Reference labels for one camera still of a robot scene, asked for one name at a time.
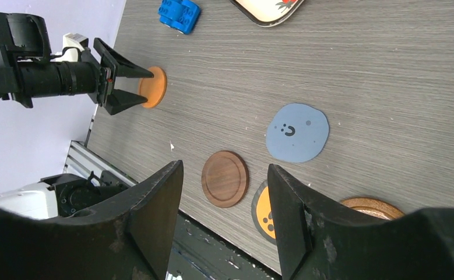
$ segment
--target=paw print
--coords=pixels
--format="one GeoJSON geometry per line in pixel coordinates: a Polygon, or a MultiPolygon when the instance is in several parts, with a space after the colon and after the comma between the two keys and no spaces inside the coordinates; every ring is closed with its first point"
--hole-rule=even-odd
{"type": "Polygon", "coordinates": [[[268,223],[268,230],[271,232],[274,231],[273,216],[271,211],[270,214],[268,214],[268,218],[263,218],[263,223],[268,223]]]}

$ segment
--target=wooden table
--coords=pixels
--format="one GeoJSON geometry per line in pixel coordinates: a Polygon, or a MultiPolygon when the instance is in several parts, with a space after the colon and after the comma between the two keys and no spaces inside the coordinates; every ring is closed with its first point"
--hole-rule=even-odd
{"type": "MultiPolygon", "coordinates": [[[[159,1],[127,1],[115,48],[163,67],[168,91],[151,110],[98,110],[91,150],[137,180],[184,160],[181,209],[278,271],[276,247],[251,218],[269,163],[335,200],[378,197],[405,212],[454,206],[454,0],[306,0],[272,29],[227,0],[196,2],[203,12],[185,36],[160,24],[159,1]],[[265,147],[267,125],[292,102],[330,123],[323,152],[302,164],[265,147]],[[246,160],[251,183],[238,205],[220,209],[200,176],[224,149],[246,160]]],[[[136,92],[137,81],[118,86],[136,92]]]]}

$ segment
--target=smiley face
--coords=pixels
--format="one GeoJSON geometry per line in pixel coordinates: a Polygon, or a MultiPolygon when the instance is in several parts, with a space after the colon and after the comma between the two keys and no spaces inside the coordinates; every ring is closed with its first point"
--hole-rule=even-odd
{"type": "Polygon", "coordinates": [[[317,156],[329,134],[323,112],[311,106],[292,103],[281,108],[266,131],[266,147],[276,159],[306,162],[317,156]]]}

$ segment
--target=strawberry print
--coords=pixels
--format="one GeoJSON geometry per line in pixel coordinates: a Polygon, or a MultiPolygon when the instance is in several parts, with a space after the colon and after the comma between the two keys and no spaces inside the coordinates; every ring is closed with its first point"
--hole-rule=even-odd
{"type": "Polygon", "coordinates": [[[281,10],[281,12],[285,12],[286,9],[292,8],[292,5],[297,2],[297,0],[281,0],[281,2],[277,3],[276,5],[279,6],[278,10],[281,10]]]}

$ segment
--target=coaster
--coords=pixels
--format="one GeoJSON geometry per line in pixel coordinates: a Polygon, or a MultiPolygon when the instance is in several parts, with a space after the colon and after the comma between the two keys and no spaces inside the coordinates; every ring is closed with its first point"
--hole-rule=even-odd
{"type": "Polygon", "coordinates": [[[323,112],[291,103],[283,106],[266,131],[266,147],[275,159],[300,163],[315,158],[325,146],[330,132],[323,112]]]}
{"type": "Polygon", "coordinates": [[[359,212],[385,220],[394,220],[405,215],[395,206],[375,198],[355,197],[341,203],[359,212]]]}
{"type": "Polygon", "coordinates": [[[154,78],[139,79],[138,94],[148,99],[143,103],[144,108],[154,108],[161,102],[167,91],[167,75],[157,66],[148,68],[148,71],[153,73],[154,78]]]}
{"type": "Polygon", "coordinates": [[[258,191],[254,195],[251,204],[252,221],[259,233],[272,244],[276,245],[274,235],[272,207],[270,203],[270,195],[268,193],[268,181],[264,181],[259,186],[258,191]]]}
{"type": "Polygon", "coordinates": [[[248,18],[261,27],[281,24],[304,0],[230,0],[248,18]]]}
{"type": "Polygon", "coordinates": [[[223,150],[205,163],[201,183],[206,198],[215,206],[227,208],[244,197],[249,186],[249,171],[236,153],[223,150]]]}

